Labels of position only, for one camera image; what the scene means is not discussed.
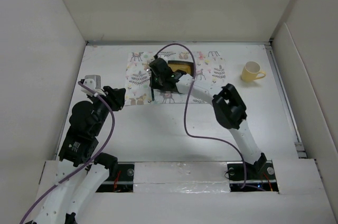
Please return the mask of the silver fork teal handle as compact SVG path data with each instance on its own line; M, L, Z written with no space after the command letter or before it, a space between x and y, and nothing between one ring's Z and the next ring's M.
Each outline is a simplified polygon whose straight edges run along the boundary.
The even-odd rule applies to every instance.
M152 99L152 101L154 101L155 97L154 97L154 89L152 87L152 71L151 71L149 64L147 65L146 72L148 73L148 76L149 76L149 86L150 86L150 90L151 90L151 99Z

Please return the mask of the square black yellow plate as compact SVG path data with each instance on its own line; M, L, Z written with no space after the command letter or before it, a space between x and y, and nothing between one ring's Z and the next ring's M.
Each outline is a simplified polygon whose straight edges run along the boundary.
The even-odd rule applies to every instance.
M168 66L173 72L181 70L194 77L195 69L194 63L190 61L169 60Z

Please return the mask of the floral animal print cloth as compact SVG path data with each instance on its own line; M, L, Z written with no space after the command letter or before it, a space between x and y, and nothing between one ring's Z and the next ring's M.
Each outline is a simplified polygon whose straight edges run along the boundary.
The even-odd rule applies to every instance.
M225 59L218 51L204 54L201 51L193 51L196 61L196 80L210 85L222 85L225 83ZM154 60L154 52L132 52L128 55L125 81L125 104L175 104L185 103L186 95L180 95L169 91L154 90L155 100L151 99L149 76L146 72L147 65Z

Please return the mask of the yellow ceramic mug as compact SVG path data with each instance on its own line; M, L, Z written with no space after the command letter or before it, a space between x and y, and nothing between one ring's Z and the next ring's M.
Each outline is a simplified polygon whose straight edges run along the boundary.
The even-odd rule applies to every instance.
M244 82L252 82L262 79L266 76L266 73L261 70L261 66L254 61L248 61L242 70L241 80Z

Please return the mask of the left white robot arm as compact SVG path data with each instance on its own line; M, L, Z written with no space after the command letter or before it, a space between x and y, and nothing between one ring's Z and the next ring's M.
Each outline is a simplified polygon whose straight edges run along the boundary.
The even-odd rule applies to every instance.
M88 100L72 108L70 127L59 151L54 184L32 204L21 223L26 223L40 202L43 202L41 210L31 223L75 223L103 181L117 175L117 158L103 152L112 133L101 148L97 148L97 136L107 116L113 117L114 112L124 107L126 90L79 85Z

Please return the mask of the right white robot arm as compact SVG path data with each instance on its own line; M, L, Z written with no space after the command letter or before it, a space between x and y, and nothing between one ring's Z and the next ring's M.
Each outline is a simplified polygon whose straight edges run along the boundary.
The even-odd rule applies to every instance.
M213 107L217 122L234 138L243 157L247 179L253 180L263 173L267 162L257 146L247 123L246 105L232 84L217 87L194 77L183 70L173 71L166 59L155 56L149 64L150 87L201 99Z

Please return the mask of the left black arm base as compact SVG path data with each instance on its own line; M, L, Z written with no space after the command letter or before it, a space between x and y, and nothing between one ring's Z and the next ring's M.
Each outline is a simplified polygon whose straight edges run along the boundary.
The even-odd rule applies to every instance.
M134 190L135 163L119 162L115 176L105 180L97 193L130 193Z

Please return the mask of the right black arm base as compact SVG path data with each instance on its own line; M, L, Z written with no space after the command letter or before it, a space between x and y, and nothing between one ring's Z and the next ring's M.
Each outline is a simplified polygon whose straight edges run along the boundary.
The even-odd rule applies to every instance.
M230 192L279 192L276 173L272 161L267 161L263 168L256 172L247 167L247 179L244 183L244 166L242 162L227 162L224 177L229 181Z

